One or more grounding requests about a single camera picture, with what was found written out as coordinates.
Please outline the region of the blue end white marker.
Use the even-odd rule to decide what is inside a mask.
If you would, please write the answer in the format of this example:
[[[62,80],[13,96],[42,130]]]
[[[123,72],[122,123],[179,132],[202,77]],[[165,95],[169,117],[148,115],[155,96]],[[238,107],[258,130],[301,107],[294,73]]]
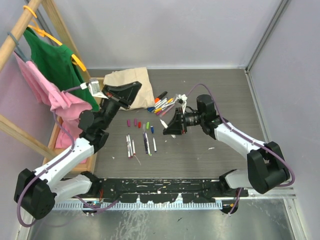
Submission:
[[[153,149],[154,149],[154,152],[156,153],[157,152],[157,144],[156,144],[156,140],[154,137],[152,137],[152,142],[153,142]]]

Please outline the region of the dark purple clear pen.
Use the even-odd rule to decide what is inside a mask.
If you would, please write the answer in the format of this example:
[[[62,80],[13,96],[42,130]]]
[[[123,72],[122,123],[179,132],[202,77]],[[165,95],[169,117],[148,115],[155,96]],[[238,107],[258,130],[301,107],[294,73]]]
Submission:
[[[146,140],[146,135],[145,135],[144,132],[142,133],[142,136],[143,136],[143,143],[144,143],[145,153],[148,154],[147,140]]]

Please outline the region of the green cap rainbow pen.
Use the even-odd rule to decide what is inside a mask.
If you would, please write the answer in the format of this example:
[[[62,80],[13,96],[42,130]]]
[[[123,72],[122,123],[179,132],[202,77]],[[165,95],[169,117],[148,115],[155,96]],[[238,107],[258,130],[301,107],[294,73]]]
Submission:
[[[149,143],[149,139],[148,139],[148,134],[145,132],[145,139],[146,139],[146,145],[147,145],[147,153],[149,156],[151,156],[151,150],[150,150],[150,143]]]

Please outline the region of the red cap white pen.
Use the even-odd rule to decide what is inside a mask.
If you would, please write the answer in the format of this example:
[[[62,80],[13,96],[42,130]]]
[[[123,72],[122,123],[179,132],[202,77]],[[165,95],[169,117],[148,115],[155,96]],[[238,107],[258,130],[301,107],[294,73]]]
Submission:
[[[134,140],[131,141],[131,145],[132,145],[132,154],[135,156],[136,155],[136,148],[135,148],[135,141]]]

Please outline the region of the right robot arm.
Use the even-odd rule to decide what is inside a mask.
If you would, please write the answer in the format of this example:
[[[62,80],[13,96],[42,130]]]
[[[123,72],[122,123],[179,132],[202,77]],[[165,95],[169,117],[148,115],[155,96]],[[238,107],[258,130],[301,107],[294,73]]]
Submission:
[[[181,106],[175,108],[162,133],[178,136],[186,134],[188,127],[200,126],[206,135],[228,145],[246,160],[246,170],[234,169],[219,177],[223,196],[231,197],[238,188],[253,188],[264,194],[275,187],[284,187],[286,181],[293,179],[277,143],[265,143],[238,130],[217,113],[215,102],[208,94],[199,95],[197,108],[189,111],[187,99],[184,94],[178,95],[176,101]]]

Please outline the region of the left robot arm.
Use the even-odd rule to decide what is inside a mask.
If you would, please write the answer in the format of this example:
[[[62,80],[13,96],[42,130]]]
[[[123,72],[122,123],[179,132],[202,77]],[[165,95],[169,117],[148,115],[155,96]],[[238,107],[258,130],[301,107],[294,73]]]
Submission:
[[[17,177],[14,201],[17,203],[16,215],[19,223],[26,228],[21,210],[25,210],[35,220],[44,218],[55,203],[85,194],[95,198],[100,193],[99,178],[89,171],[63,180],[76,165],[96,154],[106,143],[109,127],[120,108],[129,109],[142,84],[134,81],[120,86],[104,85],[97,91],[101,98],[98,111],[84,110],[79,115],[78,127],[81,134],[71,140],[71,145],[48,163],[31,171],[24,169]]]

